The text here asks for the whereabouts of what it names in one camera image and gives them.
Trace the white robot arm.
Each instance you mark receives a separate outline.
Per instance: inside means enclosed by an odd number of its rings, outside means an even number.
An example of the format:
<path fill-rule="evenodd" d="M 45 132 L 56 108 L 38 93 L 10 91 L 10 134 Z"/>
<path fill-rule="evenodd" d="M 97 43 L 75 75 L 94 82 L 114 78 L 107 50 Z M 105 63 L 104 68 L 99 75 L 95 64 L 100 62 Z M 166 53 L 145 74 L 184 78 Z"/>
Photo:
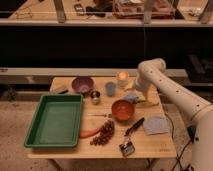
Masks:
<path fill-rule="evenodd" d="M 133 87 L 148 98 L 148 90 L 154 85 L 196 124 L 192 169 L 213 171 L 213 103 L 168 78 L 165 69 L 161 58 L 141 62 Z"/>

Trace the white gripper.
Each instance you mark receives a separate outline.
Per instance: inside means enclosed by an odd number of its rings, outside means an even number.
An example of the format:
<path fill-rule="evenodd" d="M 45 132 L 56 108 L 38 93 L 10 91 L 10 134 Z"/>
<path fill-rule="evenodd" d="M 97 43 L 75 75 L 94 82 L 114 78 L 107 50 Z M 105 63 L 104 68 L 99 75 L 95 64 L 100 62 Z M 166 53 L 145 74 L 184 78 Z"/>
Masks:
<path fill-rule="evenodd" d="M 133 87 L 140 91 L 143 96 L 145 97 L 145 100 L 148 100 L 148 91 L 150 89 L 151 83 L 147 80 L 144 80 L 142 77 L 137 76 L 135 80 L 133 81 Z"/>

